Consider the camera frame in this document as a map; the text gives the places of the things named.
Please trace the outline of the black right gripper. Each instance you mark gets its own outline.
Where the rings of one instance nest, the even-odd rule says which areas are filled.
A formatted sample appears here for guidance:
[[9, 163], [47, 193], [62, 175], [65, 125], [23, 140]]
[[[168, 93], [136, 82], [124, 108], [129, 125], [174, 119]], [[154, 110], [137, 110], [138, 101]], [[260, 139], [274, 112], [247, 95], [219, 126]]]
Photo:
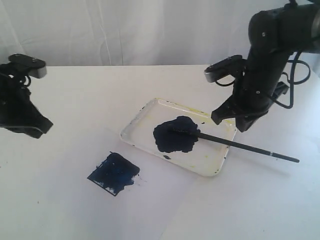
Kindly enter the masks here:
[[225, 119], [235, 118], [236, 128], [247, 131], [259, 118], [269, 112], [273, 104], [289, 109], [290, 104], [279, 101], [289, 90], [289, 85], [280, 81], [285, 72], [239, 72], [234, 77], [231, 96], [211, 112], [211, 119], [219, 125]]

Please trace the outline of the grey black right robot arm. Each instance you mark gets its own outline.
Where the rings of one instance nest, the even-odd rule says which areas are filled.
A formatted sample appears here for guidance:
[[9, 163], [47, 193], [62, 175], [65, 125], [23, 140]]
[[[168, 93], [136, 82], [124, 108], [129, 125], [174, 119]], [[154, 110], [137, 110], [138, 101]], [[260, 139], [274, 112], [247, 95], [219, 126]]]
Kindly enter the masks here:
[[[302, 53], [320, 51], [320, 3], [311, 0], [299, 5], [291, 0], [277, 9], [263, 10], [252, 16], [248, 25], [250, 50], [247, 58], [233, 55], [204, 71], [210, 83], [233, 76], [231, 96], [211, 113], [219, 125], [225, 119], [235, 119], [236, 128], [247, 131], [259, 118], [279, 103], [281, 95], [289, 94], [291, 109], [294, 102], [295, 67]], [[287, 63], [292, 69], [287, 81], [281, 76]]]

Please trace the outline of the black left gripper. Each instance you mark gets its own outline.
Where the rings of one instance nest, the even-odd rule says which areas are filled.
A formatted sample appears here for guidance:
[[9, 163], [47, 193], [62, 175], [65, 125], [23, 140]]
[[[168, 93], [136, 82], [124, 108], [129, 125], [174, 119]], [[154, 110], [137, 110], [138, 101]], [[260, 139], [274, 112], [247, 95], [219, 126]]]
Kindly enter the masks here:
[[31, 76], [12, 63], [0, 65], [0, 127], [39, 139], [53, 123], [31, 101]]

